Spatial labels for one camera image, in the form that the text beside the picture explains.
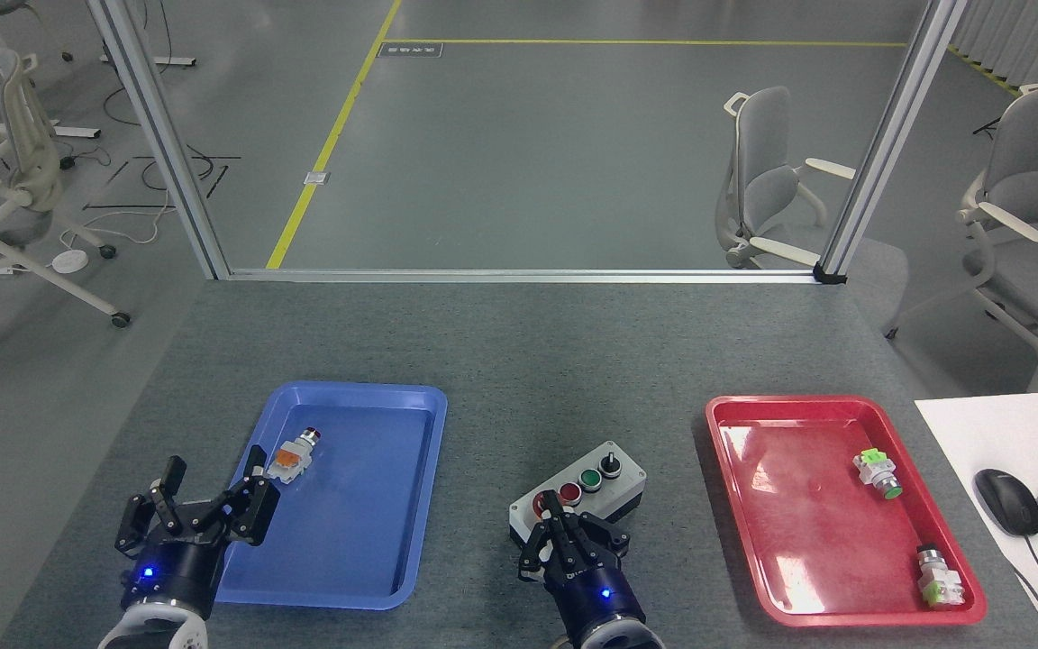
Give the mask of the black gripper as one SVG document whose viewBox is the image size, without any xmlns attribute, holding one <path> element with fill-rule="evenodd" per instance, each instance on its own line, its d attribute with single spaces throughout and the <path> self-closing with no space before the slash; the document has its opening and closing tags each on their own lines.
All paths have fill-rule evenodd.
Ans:
<svg viewBox="0 0 1038 649">
<path fill-rule="evenodd" d="M 544 584 L 569 636 L 589 636 L 617 620 L 645 623 L 621 568 L 630 536 L 604 518 L 574 513 L 573 507 L 544 507 L 518 545 L 518 579 Z"/>
<path fill-rule="evenodd" d="M 124 578 L 121 609 L 164 603 L 209 619 L 223 574 L 226 530 L 239 541 L 260 546 L 275 516 L 281 492 L 265 474 L 266 460 L 262 447 L 249 448 L 241 480 L 213 501 L 211 521 L 218 523 L 201 533 L 177 535 L 184 525 L 174 497 L 187 464 L 177 455 L 169 456 L 161 478 L 147 493 L 129 498 L 122 511 L 115 549 L 131 555 L 141 543 L 143 547 Z M 164 528 L 151 530 L 154 516 Z"/>
</svg>

